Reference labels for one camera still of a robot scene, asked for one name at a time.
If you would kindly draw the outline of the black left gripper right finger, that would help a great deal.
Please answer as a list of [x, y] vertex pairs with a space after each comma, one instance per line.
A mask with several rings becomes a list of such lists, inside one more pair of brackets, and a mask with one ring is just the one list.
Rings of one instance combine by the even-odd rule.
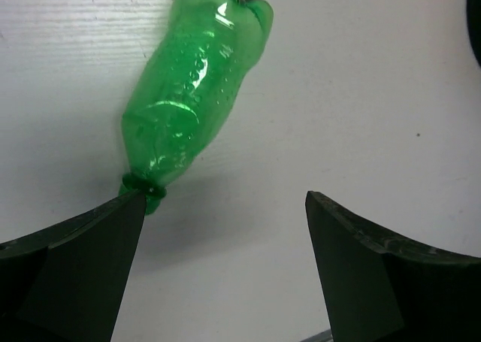
[[307, 224], [336, 341], [478, 341], [480, 260], [415, 241], [308, 192]]

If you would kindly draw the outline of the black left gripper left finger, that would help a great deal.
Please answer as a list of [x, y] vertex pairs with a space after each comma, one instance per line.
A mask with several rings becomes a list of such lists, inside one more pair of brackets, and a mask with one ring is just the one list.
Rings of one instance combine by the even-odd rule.
[[128, 192], [1, 245], [3, 341], [109, 341], [144, 224]]

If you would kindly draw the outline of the green plastic bottle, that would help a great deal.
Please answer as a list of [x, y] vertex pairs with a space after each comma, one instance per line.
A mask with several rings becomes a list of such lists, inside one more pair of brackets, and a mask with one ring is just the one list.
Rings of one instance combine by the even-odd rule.
[[119, 190], [141, 191], [146, 214], [219, 134], [273, 21], [265, 0], [173, 0], [121, 118], [129, 171]]

